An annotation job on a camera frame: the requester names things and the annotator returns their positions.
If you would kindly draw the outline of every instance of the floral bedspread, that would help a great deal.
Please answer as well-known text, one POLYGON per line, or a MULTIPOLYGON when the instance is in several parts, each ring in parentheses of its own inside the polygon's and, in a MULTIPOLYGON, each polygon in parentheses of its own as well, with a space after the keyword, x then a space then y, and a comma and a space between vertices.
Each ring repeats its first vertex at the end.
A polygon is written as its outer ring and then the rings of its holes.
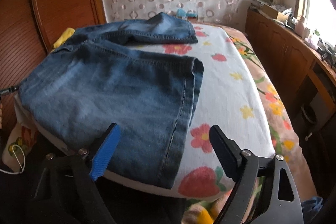
MULTIPOLYGON (((300 200, 304 201, 316 196, 317 193, 308 164, 299 146, 299 138, 292 128, 281 98, 254 53, 251 44, 242 32, 230 27, 217 26, 224 29, 229 35, 254 79, 266 113, 274 149, 277 154, 284 156, 293 175, 300 200)), ((253 208, 253 200, 259 190, 260 186, 256 184, 255 192, 243 222, 248 218, 248 214, 253 208)), ((225 205, 229 195, 230 192, 213 203, 199 202, 190 205, 184 214, 182 224, 212 224, 225 205)))

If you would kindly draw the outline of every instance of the denim shorts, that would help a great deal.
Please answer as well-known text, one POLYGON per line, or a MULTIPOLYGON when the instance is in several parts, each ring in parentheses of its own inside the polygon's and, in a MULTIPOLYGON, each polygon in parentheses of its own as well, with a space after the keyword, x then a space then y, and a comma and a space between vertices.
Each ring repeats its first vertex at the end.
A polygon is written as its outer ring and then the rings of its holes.
MULTIPOLYGON (((73 149, 119 124, 121 139, 108 170, 171 188, 202 84, 201 61, 113 43, 115 37, 125 40, 122 35, 76 32, 23 80, 23 107, 73 149)), ((159 39, 164 41, 153 36, 150 42, 159 39)))

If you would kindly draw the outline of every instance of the yellow cloth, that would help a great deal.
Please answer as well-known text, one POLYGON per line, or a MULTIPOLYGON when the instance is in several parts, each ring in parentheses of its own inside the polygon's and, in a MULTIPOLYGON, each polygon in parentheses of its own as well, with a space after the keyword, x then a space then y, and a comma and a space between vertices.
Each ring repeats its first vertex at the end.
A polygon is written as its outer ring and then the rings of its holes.
POLYGON ((58 48, 61 46, 69 37, 71 37, 74 34, 75 30, 73 28, 66 29, 62 35, 57 39, 57 41, 54 43, 54 48, 58 48))

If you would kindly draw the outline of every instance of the trash bin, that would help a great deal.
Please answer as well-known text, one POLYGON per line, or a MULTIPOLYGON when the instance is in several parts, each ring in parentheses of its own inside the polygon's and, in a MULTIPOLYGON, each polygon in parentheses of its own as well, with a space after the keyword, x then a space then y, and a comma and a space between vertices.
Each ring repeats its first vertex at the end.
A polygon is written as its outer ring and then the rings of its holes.
POLYGON ((316 114, 310 105, 303 104, 295 119, 292 122, 293 129, 301 139, 309 135, 310 130, 317 123, 316 114))

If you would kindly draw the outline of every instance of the wooden cabinet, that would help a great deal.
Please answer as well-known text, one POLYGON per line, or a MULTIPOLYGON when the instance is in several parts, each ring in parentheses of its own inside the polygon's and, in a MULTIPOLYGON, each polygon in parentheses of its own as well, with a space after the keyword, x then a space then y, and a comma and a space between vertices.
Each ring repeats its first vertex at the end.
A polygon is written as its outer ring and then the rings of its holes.
POLYGON ((246 33, 284 105, 291 108, 313 63, 312 54, 295 34, 251 10, 246 33))

